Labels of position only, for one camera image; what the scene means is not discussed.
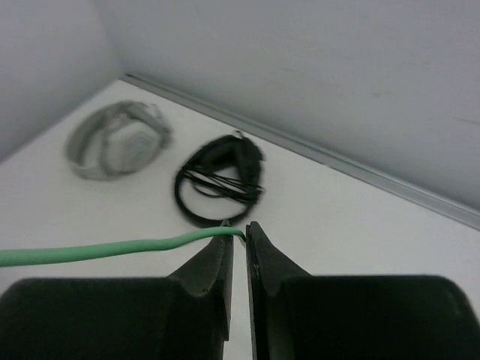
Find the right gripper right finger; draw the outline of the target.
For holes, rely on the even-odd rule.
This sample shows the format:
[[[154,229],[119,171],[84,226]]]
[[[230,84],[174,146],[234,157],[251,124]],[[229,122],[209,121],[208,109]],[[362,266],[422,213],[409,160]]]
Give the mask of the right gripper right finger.
[[[477,359],[479,320],[433,275],[313,275],[246,228],[255,359]]]

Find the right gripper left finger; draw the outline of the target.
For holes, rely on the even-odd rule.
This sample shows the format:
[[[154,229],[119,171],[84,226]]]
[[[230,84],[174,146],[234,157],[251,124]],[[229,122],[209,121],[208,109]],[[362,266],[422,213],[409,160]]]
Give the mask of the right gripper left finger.
[[[167,277],[27,278],[1,296],[3,359],[221,359],[230,337],[228,221]]]

